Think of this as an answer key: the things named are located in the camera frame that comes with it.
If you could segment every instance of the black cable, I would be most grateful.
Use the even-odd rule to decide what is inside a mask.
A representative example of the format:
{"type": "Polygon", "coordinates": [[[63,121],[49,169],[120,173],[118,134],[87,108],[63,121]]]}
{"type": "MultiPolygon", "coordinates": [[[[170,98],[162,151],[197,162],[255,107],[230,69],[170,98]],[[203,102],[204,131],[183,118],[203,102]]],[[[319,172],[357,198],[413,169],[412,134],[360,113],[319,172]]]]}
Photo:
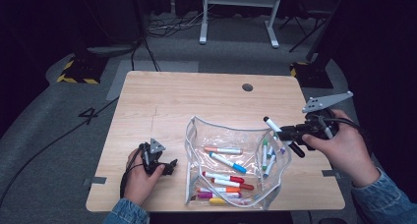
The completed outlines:
{"type": "Polygon", "coordinates": [[[132,164],[135,162],[136,157],[138,157],[139,152],[142,150],[142,147],[139,145],[138,150],[136,150],[135,154],[133,155],[132,159],[130,160],[128,166],[126,167],[125,173],[129,173],[134,167],[143,165],[142,163],[140,165],[136,165],[132,167],[132,164]]]}
{"type": "Polygon", "coordinates": [[[312,212],[310,210],[308,210],[307,212],[309,213],[309,221],[310,221],[310,224],[313,224],[312,212]]]}
{"type": "Polygon", "coordinates": [[[168,24],[166,24],[164,20],[171,20],[171,19],[152,20],[150,21],[150,24],[149,24],[148,35],[151,37],[169,37],[177,33],[179,30],[186,30],[186,29],[193,28],[194,26],[199,24],[199,21],[202,18],[203,18],[203,13],[200,13],[190,18],[174,18],[168,24]]]}
{"type": "Polygon", "coordinates": [[[159,65],[156,63],[156,60],[153,58],[153,53],[149,49],[148,42],[147,42],[147,39],[146,38],[145,38],[145,48],[147,49],[147,51],[149,53],[149,56],[150,56],[150,58],[151,58],[151,60],[153,62],[153,65],[155,66],[155,70],[157,72],[160,72],[159,65]]]}
{"type": "Polygon", "coordinates": [[[136,42],[139,41],[141,39],[141,37],[139,37],[138,39],[132,41],[132,42],[125,42],[122,40],[119,40],[113,36],[111,36],[105,29],[104,27],[100,24],[100,22],[98,21],[98,19],[95,17],[94,12],[92,11],[91,7],[89,6],[89,3],[87,2],[87,0],[83,0],[83,3],[86,5],[87,9],[89,10],[89,13],[91,14],[92,18],[94,19],[95,23],[98,25],[98,27],[101,29],[101,31],[111,40],[117,42],[117,43],[121,43],[121,44],[132,44],[132,42],[136,42]]]}
{"type": "Polygon", "coordinates": [[[355,124],[354,122],[345,119],[345,118],[334,118],[334,119],[330,119],[330,118],[323,118],[323,121],[325,122],[336,122],[336,123],[344,123],[347,124],[349,126],[351,126],[352,128],[357,129],[358,131],[360,131],[361,127],[359,127],[359,125],[355,124]]]}
{"type": "Polygon", "coordinates": [[[9,184],[7,185],[5,191],[3,192],[3,194],[1,195],[0,198],[0,208],[3,204],[3,200],[6,197],[7,192],[10,190],[10,188],[12,187],[13,183],[15,182],[15,180],[18,178],[18,176],[22,173],[22,171],[36,158],[38,157],[44,150],[46,150],[48,147],[52,146],[55,142],[61,140],[62,138],[66,137],[67,135],[69,135],[70,133],[72,133],[73,131],[75,131],[76,129],[80,128],[82,125],[84,125],[86,122],[88,122],[89,120],[91,120],[93,117],[96,117],[98,115],[98,113],[102,112],[104,109],[106,109],[108,106],[110,106],[113,102],[117,101],[119,99],[119,97],[113,99],[112,101],[110,101],[109,103],[107,103],[106,105],[104,105],[104,107],[102,107],[100,110],[98,110],[96,113],[92,114],[91,116],[89,116],[87,119],[85,119],[82,123],[80,123],[79,125],[77,125],[76,127],[74,127],[73,129],[71,129],[70,131],[68,131],[67,133],[65,133],[64,135],[62,135],[61,137],[53,140],[51,143],[47,144],[45,147],[43,147],[40,151],[38,151],[34,156],[32,156],[22,167],[21,169],[19,169],[19,171],[15,174],[15,176],[13,176],[13,178],[10,180],[9,184]]]}
{"type": "Polygon", "coordinates": [[[132,50],[131,54],[131,64],[132,64],[132,71],[135,71],[135,62],[133,61],[133,56],[135,55],[136,50],[139,48],[139,42],[136,43],[136,47],[132,50]]]}

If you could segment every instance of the orange marker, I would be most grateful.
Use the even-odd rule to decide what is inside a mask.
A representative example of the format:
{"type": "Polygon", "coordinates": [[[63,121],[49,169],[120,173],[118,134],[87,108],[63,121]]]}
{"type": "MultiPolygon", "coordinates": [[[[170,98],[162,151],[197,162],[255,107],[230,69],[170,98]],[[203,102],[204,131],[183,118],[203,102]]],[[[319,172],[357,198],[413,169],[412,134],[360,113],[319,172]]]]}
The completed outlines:
{"type": "MultiPolygon", "coordinates": [[[[239,193],[240,188],[238,187],[224,187],[224,188],[214,188],[219,193],[239,193]]],[[[210,189],[207,188],[198,188],[197,192],[212,192],[210,189]]]]}

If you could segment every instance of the wooden table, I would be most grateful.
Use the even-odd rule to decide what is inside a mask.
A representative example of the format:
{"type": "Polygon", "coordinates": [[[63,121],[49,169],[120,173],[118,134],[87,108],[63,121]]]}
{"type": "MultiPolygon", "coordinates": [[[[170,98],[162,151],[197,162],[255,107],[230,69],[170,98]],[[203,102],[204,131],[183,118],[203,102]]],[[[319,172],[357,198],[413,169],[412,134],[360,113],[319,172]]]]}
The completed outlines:
{"type": "MultiPolygon", "coordinates": [[[[119,199],[120,180],[128,155],[150,138],[162,143],[159,162],[178,159],[172,176],[161,177],[144,204],[148,211],[244,211],[233,206],[185,205],[187,157],[185,130],[193,116],[231,128],[264,129],[265,116],[279,126],[304,122],[306,102],[292,77],[197,73],[130,72],[125,80],[95,177],[105,184],[92,184],[89,211],[110,211],[119,199]],[[252,91],[245,91],[250,84],[252,91]]],[[[282,189],[269,210],[342,209],[344,200],[326,157],[318,151],[305,158],[293,153],[282,176],[282,189]]]]}

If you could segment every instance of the hand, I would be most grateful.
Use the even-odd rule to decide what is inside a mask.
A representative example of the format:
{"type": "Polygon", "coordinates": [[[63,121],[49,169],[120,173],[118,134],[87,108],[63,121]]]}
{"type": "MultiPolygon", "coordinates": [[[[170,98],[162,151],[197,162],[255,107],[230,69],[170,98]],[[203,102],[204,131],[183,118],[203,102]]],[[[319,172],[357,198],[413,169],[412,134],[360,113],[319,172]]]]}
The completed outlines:
{"type": "MultiPolygon", "coordinates": [[[[332,110],[335,118],[351,120],[342,110],[332,110]]],[[[337,169],[352,178],[355,187],[365,187],[377,181],[381,174],[371,160],[360,133],[351,126],[338,123],[339,131],[331,140],[304,135],[303,141],[321,151],[337,169]]]]}
{"type": "MultiPolygon", "coordinates": [[[[126,166],[129,165],[129,162],[134,157],[136,151],[137,149],[133,150],[129,155],[129,160],[126,166]]],[[[143,164],[141,155],[142,152],[140,151],[131,167],[143,164]]],[[[153,191],[153,187],[162,174],[164,168],[165,165],[159,165],[151,176],[149,176],[145,171],[144,165],[137,166],[132,169],[128,174],[128,182],[126,184],[124,198],[137,205],[142,205],[153,191]]]]}

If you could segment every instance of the person's right hand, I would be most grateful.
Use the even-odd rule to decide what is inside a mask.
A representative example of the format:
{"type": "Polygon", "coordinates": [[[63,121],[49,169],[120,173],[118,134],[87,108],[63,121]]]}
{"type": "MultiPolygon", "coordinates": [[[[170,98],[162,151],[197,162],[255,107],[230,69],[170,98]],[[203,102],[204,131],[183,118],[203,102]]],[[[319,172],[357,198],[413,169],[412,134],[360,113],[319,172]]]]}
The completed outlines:
{"type": "MultiPolygon", "coordinates": [[[[332,110],[335,118],[351,120],[342,110],[332,110]]],[[[381,174],[371,160],[365,142],[359,132],[344,123],[338,123],[339,131],[331,140],[321,140],[304,135],[303,141],[321,151],[337,169],[352,178],[355,187],[365,187],[377,181],[381,174]]]]}

